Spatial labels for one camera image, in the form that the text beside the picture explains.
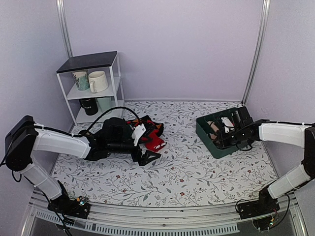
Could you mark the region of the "green divided storage box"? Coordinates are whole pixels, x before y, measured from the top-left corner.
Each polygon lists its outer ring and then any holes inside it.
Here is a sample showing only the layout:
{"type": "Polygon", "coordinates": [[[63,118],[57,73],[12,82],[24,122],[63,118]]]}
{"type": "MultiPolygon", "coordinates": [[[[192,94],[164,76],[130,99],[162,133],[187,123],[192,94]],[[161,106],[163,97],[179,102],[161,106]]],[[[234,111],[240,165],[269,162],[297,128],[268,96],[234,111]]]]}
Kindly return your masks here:
{"type": "Polygon", "coordinates": [[[196,134],[201,139],[206,148],[210,151],[211,155],[220,159],[222,157],[228,156],[240,149],[252,146],[253,141],[242,141],[237,146],[231,146],[227,148],[218,148],[208,136],[211,131],[208,121],[216,121],[218,123],[221,117],[228,117],[231,120],[231,114],[238,110],[237,107],[229,108],[212,114],[208,114],[196,119],[196,134]]]}

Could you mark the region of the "tan ribbed sock brown cuff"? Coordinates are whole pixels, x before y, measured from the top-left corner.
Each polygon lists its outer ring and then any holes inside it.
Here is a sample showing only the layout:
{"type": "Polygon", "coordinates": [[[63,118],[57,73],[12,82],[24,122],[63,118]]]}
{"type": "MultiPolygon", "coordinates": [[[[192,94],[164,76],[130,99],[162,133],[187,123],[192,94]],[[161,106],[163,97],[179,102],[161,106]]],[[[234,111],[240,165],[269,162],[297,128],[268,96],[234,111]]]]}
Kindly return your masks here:
{"type": "Polygon", "coordinates": [[[221,133],[221,130],[215,125],[214,121],[207,122],[211,131],[209,132],[208,136],[211,140],[216,140],[221,133]]]}

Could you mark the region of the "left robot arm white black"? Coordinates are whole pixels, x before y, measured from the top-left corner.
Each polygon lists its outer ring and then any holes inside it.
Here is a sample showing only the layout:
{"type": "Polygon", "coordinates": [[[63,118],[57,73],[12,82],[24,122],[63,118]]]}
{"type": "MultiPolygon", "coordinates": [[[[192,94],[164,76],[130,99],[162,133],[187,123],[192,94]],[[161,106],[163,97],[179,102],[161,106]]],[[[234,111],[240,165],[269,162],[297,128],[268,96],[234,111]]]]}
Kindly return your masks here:
{"type": "Polygon", "coordinates": [[[5,138],[5,155],[1,165],[27,178],[62,213],[70,213],[73,209],[72,200],[68,199],[62,184],[33,158],[33,152],[67,154],[88,161],[105,159],[111,153],[126,153],[139,166],[145,166],[160,158],[157,150],[163,146],[158,144],[146,151],[140,147],[154,140],[151,136],[155,131],[154,125],[142,120],[129,122],[113,117],[105,120],[96,133],[87,129],[73,134],[40,125],[31,116],[25,116],[5,138]]]}

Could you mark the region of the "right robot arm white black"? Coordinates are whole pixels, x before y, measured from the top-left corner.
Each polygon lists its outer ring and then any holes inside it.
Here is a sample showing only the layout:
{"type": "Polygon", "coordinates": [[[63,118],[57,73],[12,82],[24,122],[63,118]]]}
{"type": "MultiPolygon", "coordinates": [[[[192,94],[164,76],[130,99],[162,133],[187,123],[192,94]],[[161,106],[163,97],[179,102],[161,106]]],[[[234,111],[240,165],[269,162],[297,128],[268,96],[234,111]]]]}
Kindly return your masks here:
{"type": "Polygon", "coordinates": [[[279,178],[259,192],[254,204],[258,214],[265,214],[282,195],[300,189],[315,177],[315,125],[313,123],[253,120],[246,107],[218,116],[223,130],[215,142],[223,148],[242,142],[262,142],[272,158],[279,178]]]}

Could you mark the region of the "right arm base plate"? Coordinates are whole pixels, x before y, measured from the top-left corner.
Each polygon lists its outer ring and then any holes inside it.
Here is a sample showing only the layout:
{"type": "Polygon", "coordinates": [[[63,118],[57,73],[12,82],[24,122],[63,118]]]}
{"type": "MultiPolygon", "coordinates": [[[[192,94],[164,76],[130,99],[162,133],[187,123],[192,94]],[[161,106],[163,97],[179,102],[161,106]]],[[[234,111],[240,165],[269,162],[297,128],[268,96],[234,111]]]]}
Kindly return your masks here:
{"type": "Polygon", "coordinates": [[[258,200],[239,200],[235,205],[236,212],[239,213],[241,219],[248,219],[253,217],[269,214],[268,217],[253,220],[253,225],[259,231],[266,231],[276,225],[279,220],[278,211],[280,206],[277,199],[273,199],[268,187],[264,187],[258,194],[258,200]]]}

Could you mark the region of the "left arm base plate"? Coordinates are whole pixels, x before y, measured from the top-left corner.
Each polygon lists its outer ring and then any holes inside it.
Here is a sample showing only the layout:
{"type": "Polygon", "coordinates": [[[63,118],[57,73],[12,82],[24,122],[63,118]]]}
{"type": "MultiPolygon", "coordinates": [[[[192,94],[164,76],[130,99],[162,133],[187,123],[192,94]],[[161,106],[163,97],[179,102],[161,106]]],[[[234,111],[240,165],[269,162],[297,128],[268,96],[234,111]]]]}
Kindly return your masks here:
{"type": "Polygon", "coordinates": [[[61,213],[62,215],[87,219],[91,208],[89,199],[83,196],[71,199],[63,184],[59,180],[58,183],[62,190],[61,196],[55,200],[50,200],[47,206],[48,210],[61,213]]]}

